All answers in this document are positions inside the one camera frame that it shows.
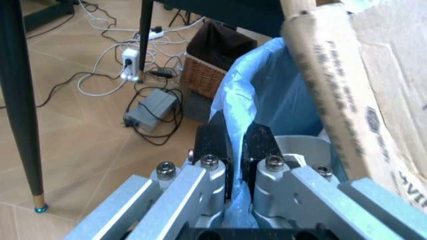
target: chair leg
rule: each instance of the chair leg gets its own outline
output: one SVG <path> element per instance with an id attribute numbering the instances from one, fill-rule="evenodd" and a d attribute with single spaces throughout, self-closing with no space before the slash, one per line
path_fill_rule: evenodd
<path id="1" fill-rule="evenodd" d="M 39 130 L 20 0 L 0 1 L 0 81 L 10 127 L 35 211 L 47 210 L 43 193 Z"/>
<path id="2" fill-rule="evenodd" d="M 147 45 L 149 43 L 150 24 L 153 14 L 153 0 L 143 0 L 139 22 L 139 80 L 144 80 Z"/>

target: trash bag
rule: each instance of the trash bag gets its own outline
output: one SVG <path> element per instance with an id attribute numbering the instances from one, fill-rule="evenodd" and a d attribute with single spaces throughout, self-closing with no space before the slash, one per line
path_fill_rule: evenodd
<path id="1" fill-rule="evenodd" d="M 208 21 L 197 31 L 186 50 L 191 56 L 228 71 L 238 57 L 256 47 L 256 40 Z"/>
<path id="2" fill-rule="evenodd" d="M 243 137 L 252 122 L 269 126 L 275 136 L 317 136 L 323 129 L 302 75 L 280 37 L 234 62 L 219 85 L 210 118 L 220 110 L 233 152 L 233 195 L 239 193 Z"/>

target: wicker basket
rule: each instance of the wicker basket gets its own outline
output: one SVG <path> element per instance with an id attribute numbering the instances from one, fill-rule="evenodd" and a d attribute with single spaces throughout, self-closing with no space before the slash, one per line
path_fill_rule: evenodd
<path id="1" fill-rule="evenodd" d="M 181 82 L 191 90 L 214 99 L 226 73 L 227 71 L 187 53 L 184 69 L 181 73 Z"/>

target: gray device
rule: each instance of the gray device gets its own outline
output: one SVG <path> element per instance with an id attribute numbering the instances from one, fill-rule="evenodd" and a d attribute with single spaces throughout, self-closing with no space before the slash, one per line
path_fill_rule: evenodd
<path id="1" fill-rule="evenodd" d="M 177 98 L 160 89 L 155 89 L 148 97 L 139 102 L 138 106 L 126 113 L 126 118 L 138 123 L 138 126 L 151 132 L 160 120 L 174 107 Z"/>

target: silver bolt head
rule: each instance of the silver bolt head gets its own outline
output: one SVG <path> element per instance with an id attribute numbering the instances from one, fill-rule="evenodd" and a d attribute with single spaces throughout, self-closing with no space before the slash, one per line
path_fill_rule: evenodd
<path id="1" fill-rule="evenodd" d="M 194 150 L 193 149 L 190 149 L 190 150 L 188 150 L 188 161 L 190 162 L 190 163 L 193 163 L 193 158 L 194 158 Z"/>
<path id="2" fill-rule="evenodd" d="M 314 165 L 313 169 L 322 177 L 330 178 L 332 176 L 332 171 L 329 167 L 325 165 Z"/>
<path id="3" fill-rule="evenodd" d="M 265 168 L 271 172 L 280 172 L 285 166 L 285 161 L 280 155 L 270 155 L 265 159 Z"/>
<path id="4" fill-rule="evenodd" d="M 161 162 L 157 165 L 155 171 L 157 172 L 157 178 L 159 180 L 173 179 L 176 174 L 175 164 L 170 161 Z"/>
<path id="5" fill-rule="evenodd" d="M 213 171 L 218 168 L 219 159 L 212 154 L 206 154 L 201 157 L 200 166 L 208 171 Z"/>

